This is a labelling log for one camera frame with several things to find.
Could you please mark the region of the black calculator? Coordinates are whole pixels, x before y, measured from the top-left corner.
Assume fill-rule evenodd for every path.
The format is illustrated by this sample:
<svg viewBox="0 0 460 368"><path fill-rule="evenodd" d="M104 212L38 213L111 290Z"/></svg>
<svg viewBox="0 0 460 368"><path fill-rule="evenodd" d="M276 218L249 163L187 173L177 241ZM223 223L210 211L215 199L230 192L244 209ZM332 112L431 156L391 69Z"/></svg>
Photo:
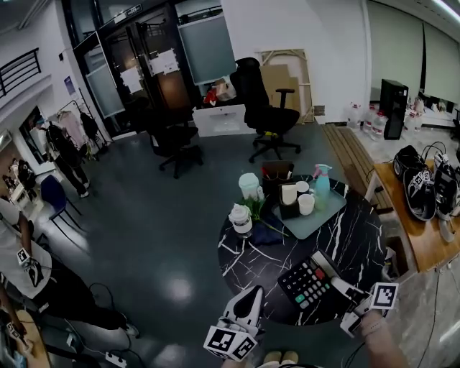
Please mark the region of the black calculator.
<svg viewBox="0 0 460 368"><path fill-rule="evenodd" d="M312 311L315 307L343 313L347 299L331 284L341 273L322 250L293 265L277 279L282 296L279 307L284 313Z"/></svg>

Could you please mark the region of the dark blue cloth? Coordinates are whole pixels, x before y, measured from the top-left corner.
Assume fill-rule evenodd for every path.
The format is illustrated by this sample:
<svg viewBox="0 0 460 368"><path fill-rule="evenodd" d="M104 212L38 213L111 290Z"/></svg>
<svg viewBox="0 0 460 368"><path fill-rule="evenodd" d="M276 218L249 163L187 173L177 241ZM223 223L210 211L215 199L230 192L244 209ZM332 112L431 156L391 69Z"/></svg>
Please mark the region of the dark blue cloth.
<svg viewBox="0 0 460 368"><path fill-rule="evenodd" d="M255 247L271 246L282 243L284 234L263 223L257 222L252 227L252 234L249 236L249 243Z"/></svg>

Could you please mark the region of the brown pen holder box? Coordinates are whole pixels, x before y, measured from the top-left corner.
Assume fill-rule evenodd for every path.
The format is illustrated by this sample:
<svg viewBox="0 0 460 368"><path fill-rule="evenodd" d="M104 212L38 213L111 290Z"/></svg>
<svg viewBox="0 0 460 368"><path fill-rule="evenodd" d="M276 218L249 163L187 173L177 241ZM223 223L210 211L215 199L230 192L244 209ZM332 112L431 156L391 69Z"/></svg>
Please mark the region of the brown pen holder box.
<svg viewBox="0 0 460 368"><path fill-rule="evenodd" d="M266 161L262 163L262 189L266 196L274 196L280 185L293 183L294 163L287 160Z"/></svg>

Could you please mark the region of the white labelled bottle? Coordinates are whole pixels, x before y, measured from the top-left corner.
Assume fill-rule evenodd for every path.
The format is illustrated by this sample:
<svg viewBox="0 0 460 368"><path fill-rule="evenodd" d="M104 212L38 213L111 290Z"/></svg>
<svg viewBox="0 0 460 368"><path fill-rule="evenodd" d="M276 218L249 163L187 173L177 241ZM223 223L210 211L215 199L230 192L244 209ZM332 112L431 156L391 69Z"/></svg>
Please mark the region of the white labelled bottle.
<svg viewBox="0 0 460 368"><path fill-rule="evenodd" d="M239 236L248 238L252 235L252 213L247 206L235 203L228 217Z"/></svg>

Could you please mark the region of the wooden slat bench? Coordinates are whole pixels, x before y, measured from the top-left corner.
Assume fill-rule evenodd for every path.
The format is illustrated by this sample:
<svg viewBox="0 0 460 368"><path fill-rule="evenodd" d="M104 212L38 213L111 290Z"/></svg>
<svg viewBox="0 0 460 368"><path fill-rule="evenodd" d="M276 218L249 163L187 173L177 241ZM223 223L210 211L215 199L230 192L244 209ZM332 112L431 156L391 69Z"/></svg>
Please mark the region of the wooden slat bench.
<svg viewBox="0 0 460 368"><path fill-rule="evenodd" d="M350 186L365 195L374 172L374 161L355 133L346 126L321 125Z"/></svg>

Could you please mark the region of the black and white gripper device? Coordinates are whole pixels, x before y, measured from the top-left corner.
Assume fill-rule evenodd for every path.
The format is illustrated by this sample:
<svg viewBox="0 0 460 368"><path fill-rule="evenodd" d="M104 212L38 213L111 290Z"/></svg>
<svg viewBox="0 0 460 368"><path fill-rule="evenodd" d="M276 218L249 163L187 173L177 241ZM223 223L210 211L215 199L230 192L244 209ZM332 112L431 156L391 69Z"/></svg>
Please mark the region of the black and white gripper device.
<svg viewBox="0 0 460 368"><path fill-rule="evenodd" d="M409 168L403 175L405 199L412 215L419 221L430 221L436 214L433 174L428 169Z"/></svg>
<svg viewBox="0 0 460 368"><path fill-rule="evenodd" d="M441 220L449 221L456 207L458 181L447 154L434 155L434 188L436 212Z"/></svg>

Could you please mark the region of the green artificial plant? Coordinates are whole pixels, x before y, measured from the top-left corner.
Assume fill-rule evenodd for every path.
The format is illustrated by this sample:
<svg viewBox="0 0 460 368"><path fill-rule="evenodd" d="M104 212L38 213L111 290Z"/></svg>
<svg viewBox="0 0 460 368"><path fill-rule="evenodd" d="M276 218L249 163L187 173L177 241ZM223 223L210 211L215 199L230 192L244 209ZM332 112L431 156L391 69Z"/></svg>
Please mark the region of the green artificial plant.
<svg viewBox="0 0 460 368"><path fill-rule="evenodd" d="M239 205L246 206L249 209L251 213L251 218L253 221L263 224L265 227L277 232L278 234L281 234L283 236L288 236L284 231L276 229L273 225L267 223L261 217L261 213L262 213L264 204L265 204L265 200L254 199L253 197L242 198L239 201Z"/></svg>

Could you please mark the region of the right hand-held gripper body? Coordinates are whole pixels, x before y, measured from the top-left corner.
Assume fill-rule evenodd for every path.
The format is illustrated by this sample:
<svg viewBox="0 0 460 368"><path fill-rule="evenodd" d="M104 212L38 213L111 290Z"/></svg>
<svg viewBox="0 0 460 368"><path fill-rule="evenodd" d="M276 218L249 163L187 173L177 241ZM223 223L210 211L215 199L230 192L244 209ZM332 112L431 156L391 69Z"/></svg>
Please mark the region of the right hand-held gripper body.
<svg viewBox="0 0 460 368"><path fill-rule="evenodd" d="M350 337L362 322L363 317L371 310L388 311L395 306L400 284L397 282L377 282L371 293L362 290L356 299L348 299L351 305L345 312L340 327Z"/></svg>

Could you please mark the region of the cardboard sheet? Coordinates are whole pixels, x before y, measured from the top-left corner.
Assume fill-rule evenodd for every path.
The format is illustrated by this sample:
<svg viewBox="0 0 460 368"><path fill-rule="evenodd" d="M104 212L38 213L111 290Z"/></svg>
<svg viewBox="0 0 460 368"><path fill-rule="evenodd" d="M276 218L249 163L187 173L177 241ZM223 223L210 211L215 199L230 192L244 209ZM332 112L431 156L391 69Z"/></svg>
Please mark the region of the cardboard sheet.
<svg viewBox="0 0 460 368"><path fill-rule="evenodd" d="M281 93L277 92L277 89L293 89L293 93L286 95L285 108L301 111L298 79L290 76L288 66L286 64L263 65L260 70L270 104L280 107Z"/></svg>

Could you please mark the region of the long ceiling light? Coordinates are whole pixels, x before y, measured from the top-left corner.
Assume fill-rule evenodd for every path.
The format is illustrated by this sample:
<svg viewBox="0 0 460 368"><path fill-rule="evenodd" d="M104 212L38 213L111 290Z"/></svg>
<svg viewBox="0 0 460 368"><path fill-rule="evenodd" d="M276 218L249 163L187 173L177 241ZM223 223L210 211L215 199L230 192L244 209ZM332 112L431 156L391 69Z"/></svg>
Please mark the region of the long ceiling light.
<svg viewBox="0 0 460 368"><path fill-rule="evenodd" d="M452 16L460 17L460 10L457 10L455 6L452 6L447 0L431 0L434 4L442 8L445 12Z"/></svg>

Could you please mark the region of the black high-back office chair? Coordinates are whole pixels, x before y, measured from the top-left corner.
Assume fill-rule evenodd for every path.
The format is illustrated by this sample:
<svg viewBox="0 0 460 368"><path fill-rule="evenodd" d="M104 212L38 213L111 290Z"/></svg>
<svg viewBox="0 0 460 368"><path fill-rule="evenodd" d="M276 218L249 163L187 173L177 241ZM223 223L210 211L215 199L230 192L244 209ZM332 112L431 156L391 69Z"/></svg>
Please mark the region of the black high-back office chair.
<svg viewBox="0 0 460 368"><path fill-rule="evenodd" d="M270 103L262 80L259 61L253 57L244 57L236 61L236 71L230 75L230 81L235 88L236 97L245 106L244 123L258 134L253 146L264 147L257 150L250 158L253 163L261 154L273 150L279 160L279 148L293 148L295 153L301 153L301 146L286 142L284 136L300 118L300 112L285 107L286 95L293 93L291 88L278 88L281 102L279 106Z"/></svg>

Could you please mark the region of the wooden canvas frame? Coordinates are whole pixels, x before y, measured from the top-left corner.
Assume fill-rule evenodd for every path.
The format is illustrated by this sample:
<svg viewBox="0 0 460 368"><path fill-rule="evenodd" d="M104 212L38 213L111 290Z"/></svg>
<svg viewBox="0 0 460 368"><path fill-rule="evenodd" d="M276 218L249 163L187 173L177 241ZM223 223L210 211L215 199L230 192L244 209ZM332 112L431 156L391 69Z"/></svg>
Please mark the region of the wooden canvas frame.
<svg viewBox="0 0 460 368"><path fill-rule="evenodd" d="M308 58L302 49L265 50L259 51L260 67L263 65L288 66L291 77L298 79L300 94L300 117L297 124L304 125L315 121L314 106L311 92L311 80L308 71Z"/></svg>

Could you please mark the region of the round black marble table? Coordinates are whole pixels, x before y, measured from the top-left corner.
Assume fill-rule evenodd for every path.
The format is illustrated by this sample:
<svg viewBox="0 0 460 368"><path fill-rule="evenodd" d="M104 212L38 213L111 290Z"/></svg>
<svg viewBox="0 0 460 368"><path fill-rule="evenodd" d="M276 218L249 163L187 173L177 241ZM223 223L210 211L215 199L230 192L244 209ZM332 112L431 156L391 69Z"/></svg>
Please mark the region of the round black marble table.
<svg viewBox="0 0 460 368"><path fill-rule="evenodd" d="M221 273L233 293L260 285L264 288L264 317L290 326L306 326L341 318L343 313L315 307L312 311L284 313L279 307L281 274L317 250L324 251L338 267L343 280L369 292L380 281L385 263L385 233L372 205L347 184L331 181L346 205L308 238L300 240L274 216L274 200L267 200L261 217L284 231L282 243L255 247L241 238L229 220L221 228L218 260Z"/></svg>

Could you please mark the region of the clear water bottle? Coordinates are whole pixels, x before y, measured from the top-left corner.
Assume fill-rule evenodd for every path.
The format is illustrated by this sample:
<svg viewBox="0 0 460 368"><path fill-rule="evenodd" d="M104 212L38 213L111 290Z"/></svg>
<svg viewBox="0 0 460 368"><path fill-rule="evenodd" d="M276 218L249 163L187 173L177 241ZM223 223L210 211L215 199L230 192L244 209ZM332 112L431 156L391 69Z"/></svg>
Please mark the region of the clear water bottle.
<svg viewBox="0 0 460 368"><path fill-rule="evenodd" d="M360 130L362 122L362 110L359 104L351 102L346 117L346 125L348 128Z"/></svg>
<svg viewBox="0 0 460 368"><path fill-rule="evenodd" d="M362 130L366 134L370 134L372 131L372 124L376 116L376 108L374 104L370 104L368 109L364 112L364 121Z"/></svg>
<svg viewBox="0 0 460 368"><path fill-rule="evenodd" d="M371 126L371 138L374 141L380 141L384 139L387 120L388 118L385 116L383 111L378 111L376 113Z"/></svg>

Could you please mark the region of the black bag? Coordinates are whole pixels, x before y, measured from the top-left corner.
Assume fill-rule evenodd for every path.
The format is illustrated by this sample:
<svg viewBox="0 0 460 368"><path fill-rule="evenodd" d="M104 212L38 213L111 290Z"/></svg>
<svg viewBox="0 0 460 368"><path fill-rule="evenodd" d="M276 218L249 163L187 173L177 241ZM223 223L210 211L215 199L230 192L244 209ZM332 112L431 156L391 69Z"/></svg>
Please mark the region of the black bag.
<svg viewBox="0 0 460 368"><path fill-rule="evenodd" d="M403 147L396 155L393 162L393 170L399 181L403 180L405 172L409 169L417 171L425 167L425 162L412 145Z"/></svg>

